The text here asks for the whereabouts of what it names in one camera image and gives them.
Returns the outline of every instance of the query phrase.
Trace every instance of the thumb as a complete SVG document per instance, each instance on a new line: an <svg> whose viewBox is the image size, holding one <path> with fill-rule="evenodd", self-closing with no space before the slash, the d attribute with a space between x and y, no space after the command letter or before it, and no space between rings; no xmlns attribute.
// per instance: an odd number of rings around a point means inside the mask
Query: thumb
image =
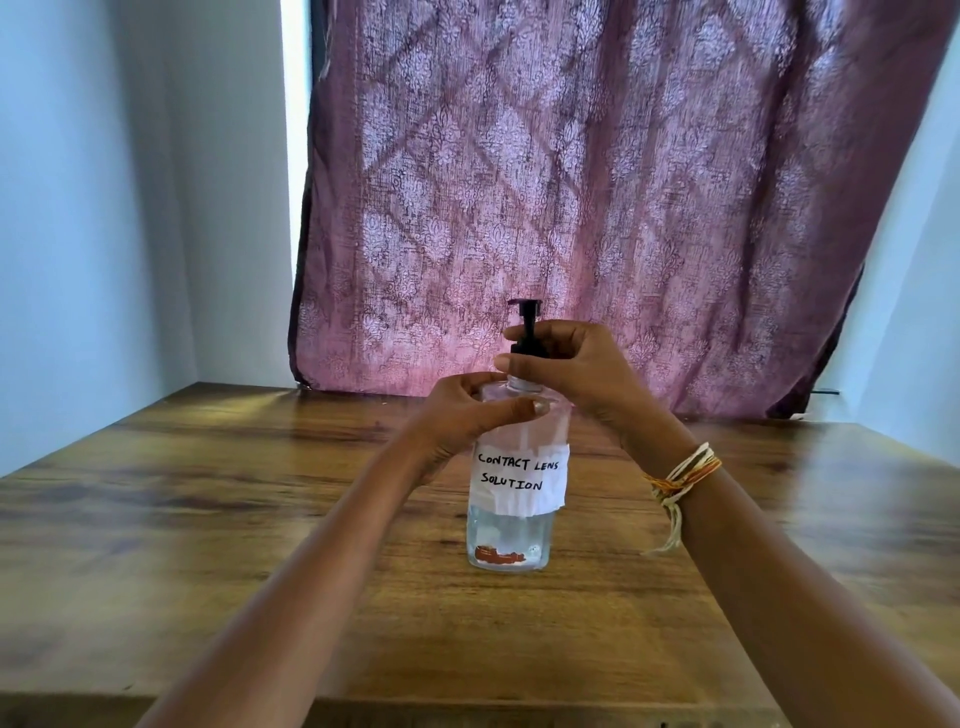
<svg viewBox="0 0 960 728"><path fill-rule="evenodd" d="M503 425L515 425L535 420L550 411L547 400L532 397L514 397L509 400L485 401L477 405L478 435Z"/></svg>
<svg viewBox="0 0 960 728"><path fill-rule="evenodd" d="M493 358L493 366L500 372L557 389L557 368L561 364L556 359L544 359L540 356L527 356L522 353L502 353Z"/></svg>

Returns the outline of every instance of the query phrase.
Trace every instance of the paper label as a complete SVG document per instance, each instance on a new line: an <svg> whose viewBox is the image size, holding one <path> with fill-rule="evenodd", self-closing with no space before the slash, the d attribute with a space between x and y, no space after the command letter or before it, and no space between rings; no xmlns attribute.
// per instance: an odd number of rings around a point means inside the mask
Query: paper label
<svg viewBox="0 0 960 728"><path fill-rule="evenodd" d="M497 516L540 516L564 506L570 445L502 450L477 444L469 504Z"/></svg>

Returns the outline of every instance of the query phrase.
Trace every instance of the table surface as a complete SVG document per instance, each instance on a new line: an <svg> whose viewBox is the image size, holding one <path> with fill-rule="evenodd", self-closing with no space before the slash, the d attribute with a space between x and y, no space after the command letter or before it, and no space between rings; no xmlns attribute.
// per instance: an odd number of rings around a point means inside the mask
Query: table surface
<svg viewBox="0 0 960 728"><path fill-rule="evenodd" d="M409 400L195 385L0 480L0 692L154 696ZM960 471L857 425L697 424L760 506L960 689ZM775 708L633 463L571 428L543 571L468 565L468 461L394 525L318 695Z"/></svg>

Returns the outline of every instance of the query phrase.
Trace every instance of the bottle neck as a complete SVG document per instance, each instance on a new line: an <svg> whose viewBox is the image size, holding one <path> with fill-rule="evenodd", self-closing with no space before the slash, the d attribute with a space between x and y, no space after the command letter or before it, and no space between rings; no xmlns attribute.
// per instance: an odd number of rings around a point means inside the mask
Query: bottle neck
<svg viewBox="0 0 960 728"><path fill-rule="evenodd" d="M542 392L543 385L516 376L507 377L507 386L517 392Z"/></svg>

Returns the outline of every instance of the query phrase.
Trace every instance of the orange residue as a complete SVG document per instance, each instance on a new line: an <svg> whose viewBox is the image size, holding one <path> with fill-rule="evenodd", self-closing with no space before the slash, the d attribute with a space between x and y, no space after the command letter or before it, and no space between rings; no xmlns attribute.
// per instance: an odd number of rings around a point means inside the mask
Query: orange residue
<svg viewBox="0 0 960 728"><path fill-rule="evenodd" d="M473 558L477 561L483 561L487 564L497 564L498 566L519 564L521 561L527 560L527 557L522 553L516 553L515 551L511 553L498 553L493 546L478 546L473 551Z"/></svg>

